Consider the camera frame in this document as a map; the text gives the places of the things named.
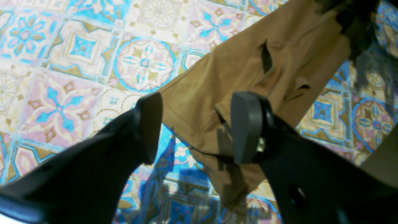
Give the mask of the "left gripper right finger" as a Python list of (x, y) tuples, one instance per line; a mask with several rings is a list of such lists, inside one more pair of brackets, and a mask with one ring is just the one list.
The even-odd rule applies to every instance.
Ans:
[(396, 224), (397, 187), (301, 137), (252, 92), (231, 100), (234, 157), (267, 177), (284, 224)]

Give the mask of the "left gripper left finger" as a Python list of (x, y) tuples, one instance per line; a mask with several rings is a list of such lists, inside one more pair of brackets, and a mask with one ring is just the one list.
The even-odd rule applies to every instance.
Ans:
[(163, 104), (158, 92), (1, 188), (2, 224), (110, 224), (130, 175), (154, 163)]

